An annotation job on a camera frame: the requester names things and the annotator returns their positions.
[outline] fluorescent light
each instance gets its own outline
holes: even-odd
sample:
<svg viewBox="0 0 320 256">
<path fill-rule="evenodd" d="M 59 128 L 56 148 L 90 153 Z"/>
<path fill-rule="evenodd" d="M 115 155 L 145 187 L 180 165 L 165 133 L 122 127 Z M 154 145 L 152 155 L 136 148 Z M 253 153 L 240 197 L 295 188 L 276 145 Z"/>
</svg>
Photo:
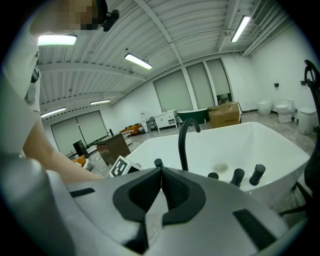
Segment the fluorescent light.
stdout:
<svg viewBox="0 0 320 256">
<path fill-rule="evenodd" d="M 240 37 L 241 33 L 244 31 L 244 29 L 249 21 L 250 21 L 250 17 L 248 17 L 248 16 L 242 17 L 240 25 L 237 27 L 235 34 L 231 38 L 232 43 L 235 43 L 238 40 L 238 38 Z"/>
<path fill-rule="evenodd" d="M 53 115 L 53 114 L 55 114 L 55 113 L 58 113 L 58 112 L 61 112 L 61 111 L 64 111 L 64 110 L 66 110 L 65 107 L 59 108 L 59 109 L 56 109 L 56 110 L 54 110 L 54 111 L 50 111 L 50 112 L 48 112 L 48 113 L 42 114 L 41 117 L 44 118 L 44 117 Z"/>
<path fill-rule="evenodd" d="M 99 100 L 99 101 L 93 101 L 90 103 L 90 105 L 94 105 L 94 104 L 100 104 L 100 103 L 108 103 L 110 102 L 110 99 L 105 99 L 105 100 Z"/>
<path fill-rule="evenodd" d="M 69 35 L 56 35 L 56 34 L 48 34 L 41 35 L 38 38 L 38 46 L 50 46 L 50 45 L 67 45 L 73 46 L 77 40 L 77 36 L 75 34 Z"/>
<path fill-rule="evenodd" d="M 147 70 L 152 69 L 152 66 L 149 65 L 148 63 L 146 63 L 145 61 L 143 61 L 142 59 L 139 59 L 138 57 L 132 55 L 131 53 L 128 53 L 126 56 L 124 56 L 124 58 L 128 61 L 131 61 L 135 64 L 140 65 L 141 67 L 144 67 Z"/>
</svg>

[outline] white bathtub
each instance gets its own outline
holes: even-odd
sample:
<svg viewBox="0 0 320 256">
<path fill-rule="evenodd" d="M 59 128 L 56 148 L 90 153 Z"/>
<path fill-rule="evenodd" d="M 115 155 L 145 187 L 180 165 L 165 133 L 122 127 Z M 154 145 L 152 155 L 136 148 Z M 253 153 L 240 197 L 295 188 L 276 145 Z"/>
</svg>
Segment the white bathtub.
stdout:
<svg viewBox="0 0 320 256">
<path fill-rule="evenodd" d="M 162 159 L 165 167 L 181 169 L 178 151 L 179 135 L 151 138 L 127 159 L 143 169 L 154 167 Z M 217 172 L 219 180 L 230 182 L 234 170 L 245 171 L 240 189 L 272 207 L 286 195 L 303 173 L 309 156 L 293 142 L 256 122 L 190 132 L 186 136 L 189 171 L 207 177 Z M 215 165 L 226 163 L 228 169 L 215 171 Z M 266 170 L 257 186 L 249 183 L 255 166 Z"/>
</svg>

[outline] person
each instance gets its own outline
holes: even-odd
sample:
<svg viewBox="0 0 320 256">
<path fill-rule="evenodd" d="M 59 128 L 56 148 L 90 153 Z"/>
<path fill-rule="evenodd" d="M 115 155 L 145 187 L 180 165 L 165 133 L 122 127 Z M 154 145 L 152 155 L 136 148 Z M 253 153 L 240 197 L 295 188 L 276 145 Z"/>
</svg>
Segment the person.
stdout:
<svg viewBox="0 0 320 256">
<path fill-rule="evenodd" d="M 105 0 L 54 0 L 45 3 L 27 20 L 1 67 L 2 75 L 37 118 L 23 146 L 25 156 L 40 162 L 45 170 L 58 172 L 65 183 L 103 177 L 74 164 L 57 151 L 46 137 L 40 117 L 41 74 L 36 67 L 39 57 L 37 38 L 48 32 L 62 35 L 97 28 L 100 15 L 97 2 L 107 5 Z"/>
</svg>

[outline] ceiling beam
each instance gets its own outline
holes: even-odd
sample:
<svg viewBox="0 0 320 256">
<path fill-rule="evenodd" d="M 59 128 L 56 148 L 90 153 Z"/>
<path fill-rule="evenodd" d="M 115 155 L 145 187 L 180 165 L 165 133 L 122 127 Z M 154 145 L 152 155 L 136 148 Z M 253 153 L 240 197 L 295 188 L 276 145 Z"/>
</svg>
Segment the ceiling beam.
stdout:
<svg viewBox="0 0 320 256">
<path fill-rule="evenodd" d="M 103 66 L 97 64 L 88 64 L 88 63 L 77 63 L 77 62 L 67 62 L 67 63 L 51 63 L 51 64 L 42 64 L 38 65 L 39 70 L 42 74 L 46 72 L 63 72 L 63 71 L 91 71 L 91 72 L 103 72 L 103 73 L 112 73 L 116 75 L 126 76 L 130 78 L 139 79 L 145 81 L 143 75 L 137 73 L 130 73 L 127 70 L 123 70 L 111 66 Z"/>
<path fill-rule="evenodd" d="M 225 20 L 224 20 L 224 29 L 231 29 L 232 24 L 234 23 L 237 11 L 239 9 L 241 0 L 229 0 L 228 9 L 226 11 Z M 221 33 L 220 39 L 218 42 L 218 53 L 222 51 L 222 48 L 224 46 L 224 40 L 225 40 L 226 34 L 224 32 Z"/>
<path fill-rule="evenodd" d="M 150 6 L 144 1 L 144 0 L 134 0 L 138 6 L 140 6 L 147 15 L 152 19 L 152 21 L 157 25 L 157 27 L 160 29 L 162 34 L 164 35 L 165 39 L 170 44 L 177 60 L 179 61 L 180 65 L 183 64 L 181 56 L 177 50 L 177 47 L 175 46 L 175 43 L 173 42 L 171 36 L 169 35 L 167 29 L 162 24 L 161 20 L 158 18 L 158 16 L 155 14 L 155 12 L 150 8 Z"/>
<path fill-rule="evenodd" d="M 108 97 L 117 97 L 117 96 L 124 96 L 123 93 L 94 93 L 94 94 L 83 94 L 83 95 L 78 95 L 78 96 L 73 96 L 73 97 L 68 97 L 68 98 L 62 98 L 54 101 L 50 101 L 45 104 L 41 104 L 40 108 L 42 110 L 50 109 L 59 105 L 64 105 L 65 103 L 70 103 L 70 102 L 75 102 L 75 101 L 81 101 L 81 100 L 89 100 L 89 99 L 97 99 L 97 100 L 102 100 L 102 99 L 108 99 Z"/>
</svg>

